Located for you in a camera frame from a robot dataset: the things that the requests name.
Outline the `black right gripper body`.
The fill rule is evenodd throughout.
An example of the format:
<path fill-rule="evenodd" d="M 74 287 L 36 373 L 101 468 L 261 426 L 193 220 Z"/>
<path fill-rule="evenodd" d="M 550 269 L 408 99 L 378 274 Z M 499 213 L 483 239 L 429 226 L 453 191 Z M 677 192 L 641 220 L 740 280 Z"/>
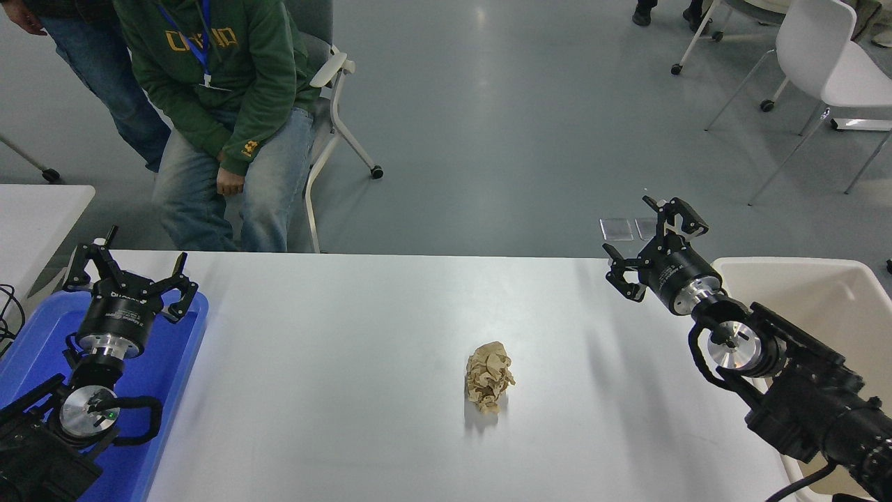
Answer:
<path fill-rule="evenodd" d="M 655 237 L 641 250 L 638 279 L 678 317 L 722 290 L 722 279 L 682 237 Z"/>

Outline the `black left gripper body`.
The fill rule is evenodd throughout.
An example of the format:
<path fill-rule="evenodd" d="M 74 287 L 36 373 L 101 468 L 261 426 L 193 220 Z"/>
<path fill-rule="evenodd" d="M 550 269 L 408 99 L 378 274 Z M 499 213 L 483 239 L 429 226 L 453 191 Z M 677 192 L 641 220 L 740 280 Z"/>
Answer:
<path fill-rule="evenodd" d="M 159 294 L 143 296 L 147 289 L 120 288 L 111 280 L 93 284 L 91 303 L 77 329 L 77 346 L 85 351 L 146 349 L 153 322 L 164 305 Z"/>

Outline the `seated person's left hand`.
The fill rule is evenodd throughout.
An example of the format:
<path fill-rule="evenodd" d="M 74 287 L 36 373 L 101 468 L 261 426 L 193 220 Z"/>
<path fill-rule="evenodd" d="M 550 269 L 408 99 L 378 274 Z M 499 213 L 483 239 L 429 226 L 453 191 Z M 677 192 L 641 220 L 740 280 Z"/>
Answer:
<path fill-rule="evenodd" d="M 217 171 L 216 192 L 220 196 L 230 197 L 243 193 L 245 189 L 246 175 L 234 174 L 223 167 Z"/>

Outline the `person's right hand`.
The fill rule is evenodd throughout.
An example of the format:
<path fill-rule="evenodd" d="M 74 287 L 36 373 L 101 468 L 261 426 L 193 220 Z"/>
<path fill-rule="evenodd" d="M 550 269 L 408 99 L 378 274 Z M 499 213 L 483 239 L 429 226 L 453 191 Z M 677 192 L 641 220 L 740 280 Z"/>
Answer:
<path fill-rule="evenodd" d="M 29 35 L 38 37 L 47 37 L 48 32 L 45 30 L 38 16 L 26 6 L 22 0 L 1 1 L 2 9 L 7 18 L 16 26 L 21 28 Z"/>

